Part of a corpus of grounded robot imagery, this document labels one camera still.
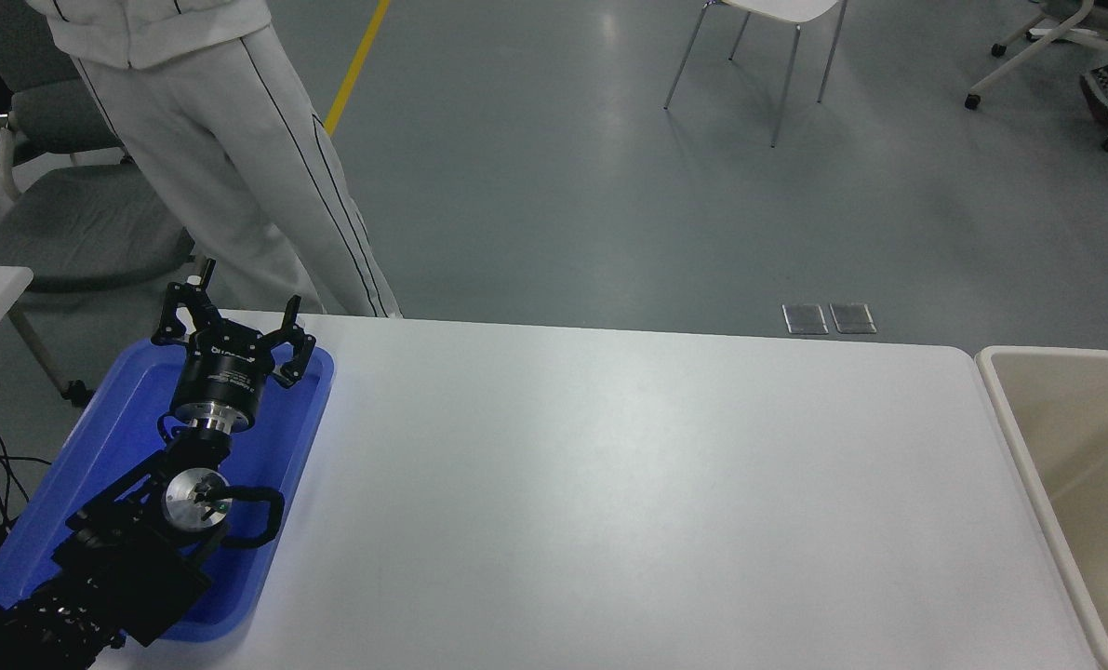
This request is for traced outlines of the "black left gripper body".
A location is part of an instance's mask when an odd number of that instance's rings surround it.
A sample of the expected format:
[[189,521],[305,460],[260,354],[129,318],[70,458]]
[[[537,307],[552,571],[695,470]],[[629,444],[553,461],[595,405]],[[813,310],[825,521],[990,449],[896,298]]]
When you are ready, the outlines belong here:
[[260,340],[258,330],[230,321],[193,332],[172,395],[174,415],[189,420],[197,408],[213,403],[255,420],[274,368],[271,347]]

